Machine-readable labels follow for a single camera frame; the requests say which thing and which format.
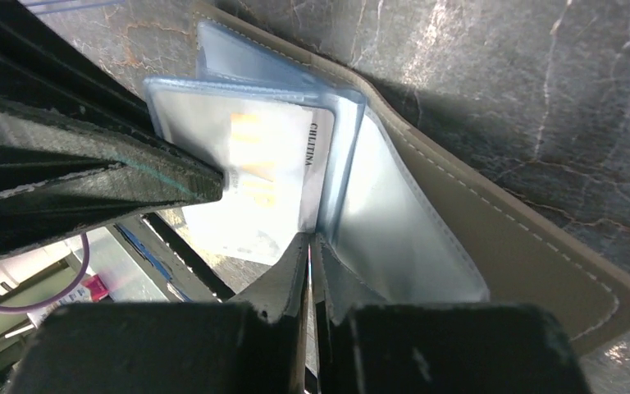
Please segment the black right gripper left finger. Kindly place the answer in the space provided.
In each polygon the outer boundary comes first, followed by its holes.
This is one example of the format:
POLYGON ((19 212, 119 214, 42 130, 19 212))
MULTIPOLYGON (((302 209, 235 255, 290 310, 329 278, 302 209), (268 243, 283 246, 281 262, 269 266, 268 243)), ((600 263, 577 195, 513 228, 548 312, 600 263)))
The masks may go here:
POLYGON ((227 301, 70 304, 34 334, 10 393, 301 393, 308 244, 227 301))

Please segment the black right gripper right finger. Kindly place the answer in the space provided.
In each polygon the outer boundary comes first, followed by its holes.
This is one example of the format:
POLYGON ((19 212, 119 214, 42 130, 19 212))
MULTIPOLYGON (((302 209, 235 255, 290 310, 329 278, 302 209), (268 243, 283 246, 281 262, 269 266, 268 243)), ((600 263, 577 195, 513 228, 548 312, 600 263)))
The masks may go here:
POLYGON ((587 393, 556 319, 533 305, 398 303, 313 238, 321 393, 587 393))

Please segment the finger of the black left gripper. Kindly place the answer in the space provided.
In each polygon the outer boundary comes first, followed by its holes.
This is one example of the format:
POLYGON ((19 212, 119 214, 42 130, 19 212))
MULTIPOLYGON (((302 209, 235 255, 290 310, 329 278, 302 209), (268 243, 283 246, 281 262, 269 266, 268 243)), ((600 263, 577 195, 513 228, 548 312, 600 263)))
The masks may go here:
POLYGON ((155 143, 145 103, 18 1, 0 1, 0 96, 155 143))
POLYGON ((218 201, 216 171, 136 139, 0 98, 0 259, 166 208, 218 201))

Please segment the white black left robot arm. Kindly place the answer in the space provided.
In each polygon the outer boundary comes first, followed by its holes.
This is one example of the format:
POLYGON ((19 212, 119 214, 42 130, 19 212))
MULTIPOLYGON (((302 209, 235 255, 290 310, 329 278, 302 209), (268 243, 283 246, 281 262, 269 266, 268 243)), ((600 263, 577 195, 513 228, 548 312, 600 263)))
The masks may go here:
POLYGON ((133 215, 214 202, 219 170, 17 1, 0 1, 0 294, 133 215))

